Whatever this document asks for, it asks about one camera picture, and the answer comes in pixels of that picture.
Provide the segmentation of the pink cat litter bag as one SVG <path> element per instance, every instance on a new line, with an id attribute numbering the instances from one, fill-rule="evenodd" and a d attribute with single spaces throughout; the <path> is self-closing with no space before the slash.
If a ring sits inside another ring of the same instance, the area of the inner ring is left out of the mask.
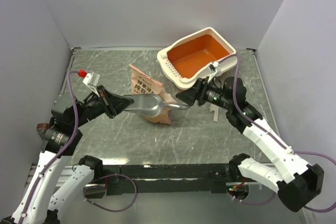
<path id="1" fill-rule="evenodd" d="M 132 94 L 144 94 L 152 93 L 158 94 L 164 102 L 176 103 L 172 96 L 166 92 L 164 84 L 152 79 L 150 76 L 142 72 L 137 67 L 129 64 L 131 68 L 131 93 Z M 163 109 L 163 111 L 157 116 L 144 116 L 144 118 L 152 123 L 172 124 L 169 118 L 169 108 Z"/>

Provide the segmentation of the grey metal litter scoop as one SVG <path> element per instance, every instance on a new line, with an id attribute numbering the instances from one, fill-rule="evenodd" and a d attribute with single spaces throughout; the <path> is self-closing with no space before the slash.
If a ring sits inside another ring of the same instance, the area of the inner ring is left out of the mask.
<path id="1" fill-rule="evenodd" d="M 133 100 L 133 103 L 125 110 L 142 116 L 157 116 L 165 108 L 177 110 L 188 110 L 190 108 L 187 104 L 164 102 L 158 94 L 128 94 L 123 97 Z"/>

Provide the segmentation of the white bag sealing clip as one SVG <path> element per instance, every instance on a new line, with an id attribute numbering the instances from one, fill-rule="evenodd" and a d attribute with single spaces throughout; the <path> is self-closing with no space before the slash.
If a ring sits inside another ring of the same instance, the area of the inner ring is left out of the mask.
<path id="1" fill-rule="evenodd" d="M 213 121 L 218 122 L 219 107 L 214 104 L 211 104 L 209 106 L 209 110 L 213 112 Z"/>

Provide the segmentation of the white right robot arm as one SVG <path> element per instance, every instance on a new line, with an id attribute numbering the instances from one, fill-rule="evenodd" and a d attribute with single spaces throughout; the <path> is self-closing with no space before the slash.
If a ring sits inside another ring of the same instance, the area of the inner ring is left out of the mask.
<path id="1" fill-rule="evenodd" d="M 274 191 L 289 210 L 297 212 L 321 193 L 324 170 L 296 154 L 272 130 L 258 110 L 247 102 L 246 92 L 241 78 L 226 78 L 222 88 L 198 79 L 191 88 L 176 97 L 189 106 L 208 102 L 225 109 L 229 123 L 251 140 L 274 165 L 271 168 L 247 154 L 239 154 L 230 161 L 231 179 L 255 180 Z"/>

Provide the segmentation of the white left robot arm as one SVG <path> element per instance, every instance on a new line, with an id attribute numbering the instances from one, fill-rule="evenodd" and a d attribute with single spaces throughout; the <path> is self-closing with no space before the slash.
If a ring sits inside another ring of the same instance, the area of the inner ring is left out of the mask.
<path id="1" fill-rule="evenodd" d="M 14 213 L 1 223 L 60 223 L 69 204 L 89 183 L 103 179 L 102 160 L 83 157 L 70 178 L 57 188 L 58 179 L 82 138 L 79 127 L 102 114 L 113 119 L 134 101 L 98 86 L 84 101 L 69 93 L 70 106 L 56 103 L 50 123 L 43 126 L 43 143 L 33 178 Z"/>

